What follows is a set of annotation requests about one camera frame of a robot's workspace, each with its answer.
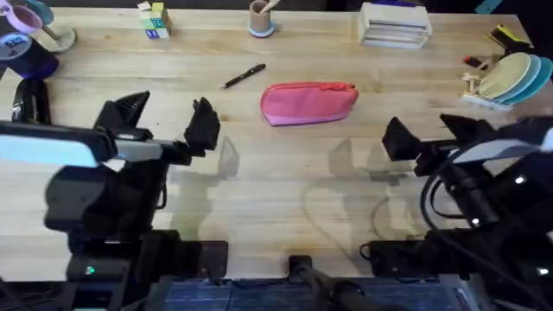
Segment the stack of plates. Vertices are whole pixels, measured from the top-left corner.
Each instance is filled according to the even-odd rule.
[[[553,73],[553,62],[544,57],[515,53],[500,60],[480,82],[480,97],[514,105],[536,95]]]

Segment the pink pencil case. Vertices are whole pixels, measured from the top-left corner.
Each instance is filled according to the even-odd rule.
[[[281,83],[264,92],[261,112],[273,126],[330,122],[347,117],[358,96],[351,83]]]

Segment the colorful block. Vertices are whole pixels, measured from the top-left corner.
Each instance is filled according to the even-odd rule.
[[[167,29],[156,29],[156,32],[157,35],[162,39],[169,38],[169,32],[167,31]]]
[[[144,29],[155,29],[156,28],[156,26],[154,26],[154,23],[150,19],[142,20],[142,25],[144,26]]]
[[[165,3],[152,3],[152,10],[163,12],[165,10]]]
[[[155,28],[165,28],[165,24],[163,23],[163,20],[161,18],[152,18],[151,21],[154,24]]]
[[[159,39],[159,34],[157,34],[157,31],[154,29],[146,29],[146,35],[150,39]]]
[[[138,7],[141,10],[142,25],[150,39],[170,37],[173,23],[169,18],[165,3],[153,3],[151,10],[147,8],[146,3],[141,3]]]

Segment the wooden table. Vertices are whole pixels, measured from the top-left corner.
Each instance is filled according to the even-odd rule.
[[[354,13],[275,12],[279,31],[259,40],[246,30],[245,11],[171,10],[175,35],[150,41],[136,10],[54,11],[56,22],[79,34],[48,80],[56,124],[90,127],[107,99],[150,90],[139,125],[173,139],[188,125],[194,98],[217,109],[217,150],[170,170],[168,207],[155,226],[178,229],[184,239],[228,241],[229,277],[281,277],[290,254],[311,255],[331,276],[369,276],[360,244],[424,233],[417,204],[424,179],[413,177],[409,163],[390,162],[380,145],[392,117],[420,137],[443,138],[440,113],[497,125],[552,112],[551,86],[510,113],[458,100],[464,56],[500,54],[486,38],[498,23],[524,37],[515,16],[431,15],[435,33],[426,47],[402,50],[359,46]],[[262,73],[219,89],[261,62]],[[19,80],[8,71],[0,83],[2,118],[10,117]],[[259,110],[262,92],[298,80],[353,82],[360,96],[345,120],[270,127]],[[43,192],[57,167],[0,166],[0,275],[63,279],[65,236],[42,224]],[[441,197],[441,208],[454,208]]]

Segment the white light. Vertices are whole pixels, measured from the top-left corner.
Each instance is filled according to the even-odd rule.
[[[523,176],[519,176],[517,177],[517,179],[515,180],[515,182],[517,183],[517,185],[520,185],[521,183],[525,182],[526,179],[523,177]]]

